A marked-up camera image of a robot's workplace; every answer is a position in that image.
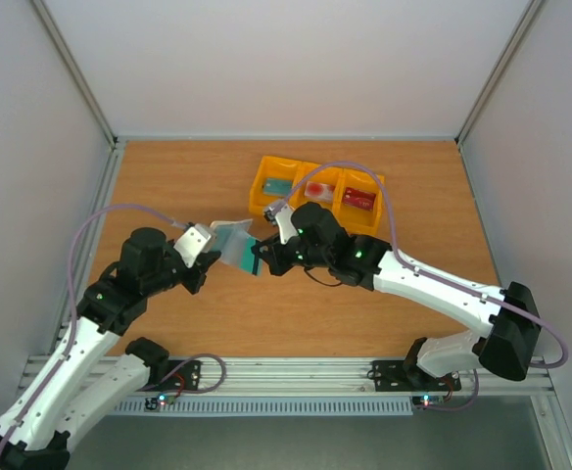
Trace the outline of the teal green credit card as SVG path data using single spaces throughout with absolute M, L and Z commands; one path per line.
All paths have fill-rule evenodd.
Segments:
M 240 269 L 253 276 L 259 276 L 261 274 L 262 260 L 255 252 L 255 246 L 258 242 L 259 240 L 254 237 L 248 237 L 245 240 L 241 260 L 239 262 Z

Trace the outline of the beige card holder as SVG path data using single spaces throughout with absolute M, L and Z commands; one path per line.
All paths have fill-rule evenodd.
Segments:
M 219 261 L 221 263 L 240 269 L 239 262 L 245 240 L 248 237 L 253 237 L 249 233 L 252 224 L 253 221 L 251 219 L 238 221 L 218 220 L 211 223 L 210 228 L 216 234 L 212 251 L 220 252 Z

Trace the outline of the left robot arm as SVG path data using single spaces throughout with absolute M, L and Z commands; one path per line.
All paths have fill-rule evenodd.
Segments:
M 146 338 L 89 387 L 91 370 L 147 309 L 149 298 L 177 285 L 196 294 L 219 254 L 215 233 L 190 226 L 175 242 L 154 228 L 134 230 L 119 261 L 88 287 L 61 343 L 22 396 L 0 417 L 0 469 L 64 469 L 86 434 L 126 396 L 167 381 L 195 391 L 169 353 Z

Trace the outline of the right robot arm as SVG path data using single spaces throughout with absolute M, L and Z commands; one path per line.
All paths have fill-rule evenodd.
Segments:
M 271 221 L 277 234 L 251 251 L 272 275 L 282 276 L 296 266 L 324 268 L 338 285 L 399 296 L 465 326 L 459 334 L 414 341 L 400 376 L 415 390 L 477 368 L 505 380 L 525 380 L 541 332 L 533 295 L 525 285 L 478 284 L 407 258 L 381 239 L 348 233 L 317 203 L 284 207 Z

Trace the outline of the pink red card in bin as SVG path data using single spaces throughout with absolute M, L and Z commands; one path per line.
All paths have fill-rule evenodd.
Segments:
M 327 183 L 308 181 L 304 196 L 315 202 L 331 204 L 334 199 L 335 186 Z

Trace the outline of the green card in bin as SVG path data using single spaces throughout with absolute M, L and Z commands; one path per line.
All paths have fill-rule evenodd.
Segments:
M 262 183 L 262 193 L 267 196 L 278 198 L 286 197 L 293 186 L 293 181 L 281 178 L 267 178 Z

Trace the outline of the yellow plastic bin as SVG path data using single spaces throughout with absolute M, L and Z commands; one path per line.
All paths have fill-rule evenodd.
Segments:
M 308 179 L 290 198 L 289 204 L 293 209 L 305 203 L 313 202 L 323 208 L 335 212 L 339 208 L 339 183 L 344 171 L 339 167 L 326 168 Z
M 355 169 L 341 170 L 333 212 L 348 232 L 375 236 L 382 209 L 382 192 L 369 174 Z
M 266 206 L 286 197 L 302 164 L 298 160 L 263 156 L 249 191 L 249 213 L 262 216 Z

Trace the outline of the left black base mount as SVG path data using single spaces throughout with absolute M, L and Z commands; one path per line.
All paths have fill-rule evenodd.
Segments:
M 167 364 L 164 381 L 158 384 L 149 384 L 140 389 L 140 392 L 172 393 L 179 389 L 182 391 L 197 391 L 201 379 L 202 363 L 195 359 L 182 361 L 170 359 Z

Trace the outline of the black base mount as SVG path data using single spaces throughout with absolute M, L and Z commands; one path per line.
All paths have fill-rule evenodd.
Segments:
M 416 365 L 404 365 L 402 360 L 376 359 L 370 363 L 366 374 L 376 392 L 458 392 L 459 378 L 452 374 L 433 377 Z
M 140 392 L 172 393 L 179 389 L 182 391 L 197 391 L 201 379 L 202 363 L 195 359 L 182 361 L 170 359 L 167 364 L 164 381 L 158 384 L 149 384 L 140 389 Z

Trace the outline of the aluminium front rail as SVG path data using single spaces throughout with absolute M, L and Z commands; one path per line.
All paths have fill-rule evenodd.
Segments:
M 227 357 L 227 376 L 214 392 L 232 397 L 355 397 L 373 396 L 374 382 L 367 378 L 370 357 Z M 474 379 L 460 371 L 461 389 L 453 397 L 468 397 L 475 384 L 479 396 L 553 396 L 547 372 L 530 371 L 523 382 L 510 382 L 481 369 Z

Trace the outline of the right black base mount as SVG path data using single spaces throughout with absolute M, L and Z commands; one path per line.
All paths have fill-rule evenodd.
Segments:
M 376 359 L 370 363 L 366 374 L 376 392 L 458 392 L 459 378 L 452 374 L 433 377 L 416 365 L 404 365 L 402 360 Z

